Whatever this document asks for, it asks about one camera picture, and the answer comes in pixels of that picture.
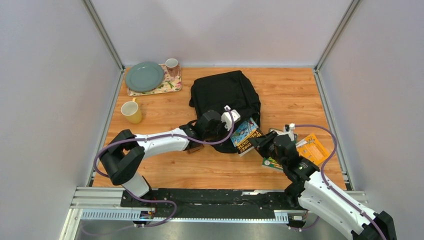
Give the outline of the black backpack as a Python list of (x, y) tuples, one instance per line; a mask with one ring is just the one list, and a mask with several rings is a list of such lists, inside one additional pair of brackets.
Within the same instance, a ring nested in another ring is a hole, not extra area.
[(261, 125), (261, 102), (251, 81), (240, 70), (198, 78), (190, 89), (189, 106), (195, 109), (197, 119), (212, 110), (222, 115), (225, 106), (240, 114), (234, 128), (252, 118)]

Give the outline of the orange book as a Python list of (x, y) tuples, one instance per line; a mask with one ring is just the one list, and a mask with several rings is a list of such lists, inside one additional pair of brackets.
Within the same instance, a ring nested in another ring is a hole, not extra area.
[(310, 160), (315, 165), (320, 165), (330, 156), (330, 152), (314, 133), (297, 142), (296, 149), (300, 156)]

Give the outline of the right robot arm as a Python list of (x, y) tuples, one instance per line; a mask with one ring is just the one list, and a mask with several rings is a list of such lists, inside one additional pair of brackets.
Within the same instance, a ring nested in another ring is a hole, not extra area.
[(288, 135), (272, 131), (248, 141), (263, 158), (277, 161), (291, 180), (284, 191), (290, 209), (315, 213), (348, 240), (397, 239), (391, 215), (375, 212), (333, 185), (316, 164), (298, 153)]

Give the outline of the Treehouse storey book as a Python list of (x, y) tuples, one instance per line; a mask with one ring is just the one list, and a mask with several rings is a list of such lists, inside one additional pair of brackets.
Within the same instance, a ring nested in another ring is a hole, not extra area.
[(250, 138), (262, 137), (264, 134), (255, 120), (250, 117), (242, 122), (239, 127), (230, 136), (230, 140), (241, 157), (248, 153), (253, 145), (249, 142)]

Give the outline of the green coin book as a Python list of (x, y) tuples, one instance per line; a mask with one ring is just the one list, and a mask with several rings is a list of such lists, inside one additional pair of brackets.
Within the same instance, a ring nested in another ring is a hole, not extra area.
[[(294, 141), (294, 143), (297, 142), (298, 135), (296, 133), (294, 133), (292, 130), (289, 130), (288, 132), (285, 132), (283, 130), (279, 130), (279, 129), (276, 129), (276, 128), (270, 128), (268, 130), (269, 133), (272, 132), (272, 131), (276, 132), (278, 135), (289, 135), (290, 139), (292, 141)], [(279, 171), (279, 172), (283, 172), (283, 167), (281, 165), (279, 165), (277, 163), (277, 161), (275, 161), (272, 158), (264, 158), (262, 160), (262, 166), (269, 168), (269, 169)]]

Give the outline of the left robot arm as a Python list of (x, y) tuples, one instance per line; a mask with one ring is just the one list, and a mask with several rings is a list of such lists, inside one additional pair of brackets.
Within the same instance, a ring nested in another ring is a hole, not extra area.
[(178, 128), (155, 134), (133, 134), (126, 129), (98, 152), (100, 161), (115, 186), (123, 186), (133, 195), (138, 206), (148, 207), (153, 201), (151, 187), (138, 173), (142, 160), (168, 152), (195, 152), (204, 145), (219, 145), (228, 140), (240, 119), (237, 112), (225, 107), (223, 114), (214, 110), (204, 113), (198, 120)]

